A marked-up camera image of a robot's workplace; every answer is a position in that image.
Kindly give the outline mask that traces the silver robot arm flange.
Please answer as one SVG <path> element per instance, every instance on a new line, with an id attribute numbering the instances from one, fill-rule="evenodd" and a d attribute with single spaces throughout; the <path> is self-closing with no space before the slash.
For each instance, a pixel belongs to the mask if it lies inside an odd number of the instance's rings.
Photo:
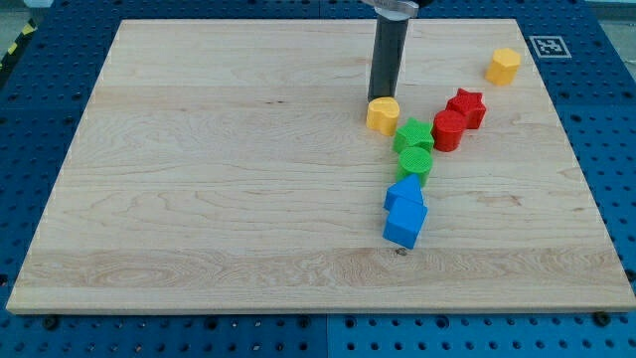
<path id="1" fill-rule="evenodd" d="M 416 18 L 422 8 L 430 5 L 433 0 L 361 0 L 364 4 L 374 8 L 378 15 L 392 21 L 402 21 Z"/>

